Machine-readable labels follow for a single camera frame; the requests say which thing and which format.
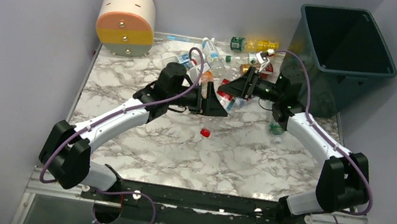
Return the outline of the green tea bottle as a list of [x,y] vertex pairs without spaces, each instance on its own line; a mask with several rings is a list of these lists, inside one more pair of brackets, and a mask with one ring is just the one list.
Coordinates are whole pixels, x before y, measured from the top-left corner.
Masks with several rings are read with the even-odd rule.
[[268,130],[269,134],[272,136],[272,141],[276,144],[280,144],[282,142],[282,136],[285,133],[280,123],[271,121],[268,125]]

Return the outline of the clear bottle red label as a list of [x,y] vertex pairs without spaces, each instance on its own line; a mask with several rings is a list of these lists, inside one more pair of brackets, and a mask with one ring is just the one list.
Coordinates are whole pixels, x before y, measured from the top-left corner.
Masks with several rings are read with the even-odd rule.
[[230,111],[234,109],[233,105],[234,105],[234,99],[236,97],[234,97],[226,92],[222,92],[220,90],[217,90],[217,95],[218,95],[219,102],[221,103],[224,110],[227,113],[230,113]]

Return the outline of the orange juice bottle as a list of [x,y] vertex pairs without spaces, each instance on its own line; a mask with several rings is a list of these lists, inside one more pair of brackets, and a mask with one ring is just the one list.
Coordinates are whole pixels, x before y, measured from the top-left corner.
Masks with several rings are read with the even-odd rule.
[[201,94],[202,97],[205,99],[207,97],[208,90],[208,83],[214,81],[214,75],[211,71],[207,70],[201,75],[200,85],[201,85]]

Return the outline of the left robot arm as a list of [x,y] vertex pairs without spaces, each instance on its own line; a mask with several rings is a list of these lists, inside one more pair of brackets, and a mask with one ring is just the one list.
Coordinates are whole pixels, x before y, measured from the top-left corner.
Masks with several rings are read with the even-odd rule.
[[[63,189],[83,184],[110,190],[120,180],[119,175],[112,167],[91,160],[93,152],[109,140],[166,114],[169,105],[183,106],[202,116],[228,115],[212,82],[207,83],[204,95],[198,82],[183,85],[188,79],[183,65],[170,63],[157,80],[109,112],[74,125],[65,120],[57,122],[39,155],[43,165],[40,181],[57,182]],[[45,178],[47,172],[53,176],[50,181]]]

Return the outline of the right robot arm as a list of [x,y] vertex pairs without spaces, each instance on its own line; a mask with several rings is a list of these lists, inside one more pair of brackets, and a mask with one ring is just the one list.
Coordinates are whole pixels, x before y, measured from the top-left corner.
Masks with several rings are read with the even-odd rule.
[[303,82],[279,75],[276,82],[262,79],[254,67],[218,88],[220,92],[248,99],[259,97],[272,102],[273,119],[292,134],[322,164],[314,190],[281,197],[276,208],[278,220],[314,213],[344,212],[370,201],[368,160],[338,144],[306,112],[298,100]]

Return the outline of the dark green plastic bin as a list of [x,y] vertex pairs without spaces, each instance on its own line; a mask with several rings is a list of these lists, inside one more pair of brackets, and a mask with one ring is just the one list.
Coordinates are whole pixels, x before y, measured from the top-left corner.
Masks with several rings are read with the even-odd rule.
[[331,118],[397,75],[389,48],[370,11],[305,4],[280,73],[305,80],[298,95],[316,118]]

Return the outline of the crushed clear bottle blue-green label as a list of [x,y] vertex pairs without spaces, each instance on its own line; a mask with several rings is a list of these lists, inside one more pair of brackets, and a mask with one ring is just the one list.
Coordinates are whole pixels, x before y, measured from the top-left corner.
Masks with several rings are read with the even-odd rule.
[[160,60],[163,67],[167,66],[169,63],[176,62],[177,64],[181,64],[184,66],[186,70],[189,70],[195,67],[200,61],[200,57],[197,53],[193,53],[192,56],[188,54],[188,52],[175,52],[171,56],[165,56]]

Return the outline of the amber tea bottle red label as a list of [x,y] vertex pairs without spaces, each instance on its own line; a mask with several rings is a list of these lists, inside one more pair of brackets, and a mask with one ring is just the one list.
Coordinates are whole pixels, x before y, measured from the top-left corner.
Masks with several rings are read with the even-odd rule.
[[[246,74],[249,70],[249,68],[254,67],[256,70],[260,69],[259,64],[243,64],[240,66],[240,73],[241,74]],[[258,71],[259,76],[262,79],[268,80],[270,77],[274,75],[274,68],[271,63],[269,63],[264,69],[261,71]]]

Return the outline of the tall clear bottle blue label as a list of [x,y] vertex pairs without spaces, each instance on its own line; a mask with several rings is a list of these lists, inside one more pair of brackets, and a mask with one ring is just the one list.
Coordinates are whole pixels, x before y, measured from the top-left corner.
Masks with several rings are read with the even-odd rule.
[[226,68],[223,64],[220,54],[216,49],[215,44],[207,37],[203,38],[202,52],[206,56],[206,60],[210,65],[210,71],[215,77],[224,77],[226,74]]

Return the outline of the clear bottle purple-blue label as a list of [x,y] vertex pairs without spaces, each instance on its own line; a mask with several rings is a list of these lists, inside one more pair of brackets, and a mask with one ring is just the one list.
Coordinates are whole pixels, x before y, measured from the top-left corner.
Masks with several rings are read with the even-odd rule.
[[234,105],[233,108],[234,109],[242,109],[243,107],[247,106],[248,104],[250,104],[252,102],[252,99],[242,99],[242,98],[235,98],[234,99]]

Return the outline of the clear bottle green cap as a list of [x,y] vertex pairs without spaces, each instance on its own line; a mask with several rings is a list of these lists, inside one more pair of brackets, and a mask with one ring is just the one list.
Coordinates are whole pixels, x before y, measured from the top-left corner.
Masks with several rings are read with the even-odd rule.
[[228,63],[237,63],[237,64],[259,64],[256,58],[256,53],[246,53],[243,56],[233,56],[227,55],[225,57],[225,61]]

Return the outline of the red bottle cap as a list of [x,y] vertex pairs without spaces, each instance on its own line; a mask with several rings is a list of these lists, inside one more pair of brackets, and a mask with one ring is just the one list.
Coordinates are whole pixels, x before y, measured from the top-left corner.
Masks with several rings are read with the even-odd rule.
[[210,137],[210,135],[211,135],[211,130],[209,130],[208,128],[202,128],[201,130],[200,130],[200,134],[203,136],[203,137]]

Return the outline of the yellow bottle green label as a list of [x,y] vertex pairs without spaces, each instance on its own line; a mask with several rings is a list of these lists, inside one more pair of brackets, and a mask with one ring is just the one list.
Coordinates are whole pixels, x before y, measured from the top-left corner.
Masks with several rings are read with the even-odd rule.
[[247,39],[246,37],[232,37],[229,41],[229,47],[234,52],[259,52],[269,49],[277,50],[279,42],[268,40]]

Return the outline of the round pastel drawer cabinet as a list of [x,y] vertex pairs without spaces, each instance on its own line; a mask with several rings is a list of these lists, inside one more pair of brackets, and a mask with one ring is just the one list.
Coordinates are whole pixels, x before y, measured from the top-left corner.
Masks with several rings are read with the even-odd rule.
[[153,46],[155,19],[153,0],[103,0],[96,33],[114,55],[143,56]]

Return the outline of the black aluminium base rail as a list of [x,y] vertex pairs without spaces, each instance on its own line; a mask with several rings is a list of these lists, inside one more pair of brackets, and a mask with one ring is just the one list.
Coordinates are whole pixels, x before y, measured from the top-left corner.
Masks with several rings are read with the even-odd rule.
[[93,187],[64,189],[58,183],[43,184],[40,169],[31,174],[25,192],[81,201],[107,216],[167,224],[368,224],[365,216],[346,214],[307,215],[279,221],[276,203],[256,198],[189,190],[147,182],[122,180],[114,187],[124,195],[105,195]]

